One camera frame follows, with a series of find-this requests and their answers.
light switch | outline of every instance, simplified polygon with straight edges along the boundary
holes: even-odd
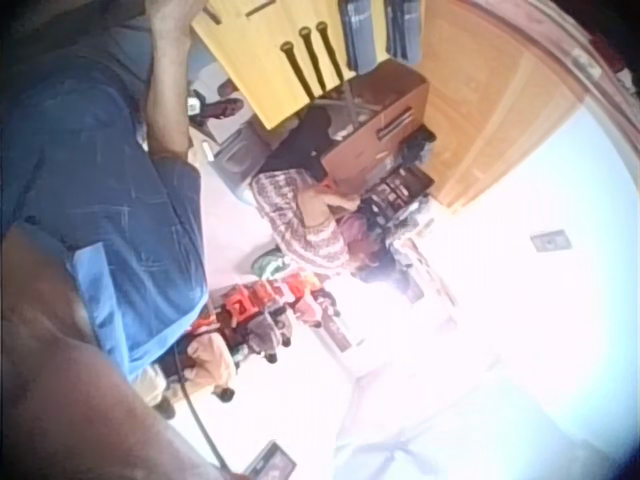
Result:
[[[533,242],[533,246],[536,248],[536,251],[540,253],[569,250],[572,248],[571,241],[564,230],[539,233],[531,235],[530,238]]]

denim shirt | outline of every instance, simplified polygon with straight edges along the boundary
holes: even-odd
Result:
[[[1,120],[2,238],[18,225],[64,262],[100,347],[132,379],[206,301],[199,172],[149,158],[119,77],[88,59],[41,67]]]

cabinet door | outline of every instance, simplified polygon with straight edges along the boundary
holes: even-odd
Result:
[[[322,163],[341,190],[362,193],[368,176],[421,125],[428,92],[423,82],[327,153]]]
[[[434,197],[462,207],[569,118],[582,90],[534,45],[463,2],[427,2],[424,32],[424,119],[438,136],[425,169]]]
[[[329,25],[331,43],[345,78],[353,76],[346,67],[337,0],[209,0],[208,5],[220,20],[219,25],[203,13],[195,19],[193,27],[269,129],[309,103],[280,51],[283,42],[293,43],[298,63],[315,96],[322,93],[300,38],[300,28],[312,29],[312,42],[328,89],[338,84],[338,78],[315,29],[318,22]],[[372,13],[380,61],[386,57],[383,0],[372,1]]]

black cable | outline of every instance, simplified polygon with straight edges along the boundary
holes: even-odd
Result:
[[[227,465],[227,462],[224,461],[224,458],[222,457],[220,450],[218,450],[218,447],[216,447],[216,444],[213,443],[213,440],[209,436],[209,432],[207,432],[207,429],[202,423],[202,420],[200,419],[200,416],[198,415],[196,408],[193,406],[193,403],[191,402],[191,397],[189,397],[189,392],[187,392],[187,386],[185,385],[184,377],[182,376],[182,366],[180,365],[180,359],[178,358],[178,347],[176,345],[173,346],[173,360],[176,363],[176,370],[178,373],[178,382],[180,383],[180,390],[182,391],[182,396],[187,401],[187,405],[189,406],[191,415],[193,415],[193,419],[196,421],[196,424],[200,429],[200,433],[202,433],[204,440],[207,442],[207,445],[209,446],[211,453],[213,453],[213,456],[218,461],[218,465],[220,466],[222,471],[231,472],[229,465]]]

phone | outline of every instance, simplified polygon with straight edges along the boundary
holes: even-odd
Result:
[[[288,480],[296,465],[289,454],[272,440],[244,473],[252,480]]]

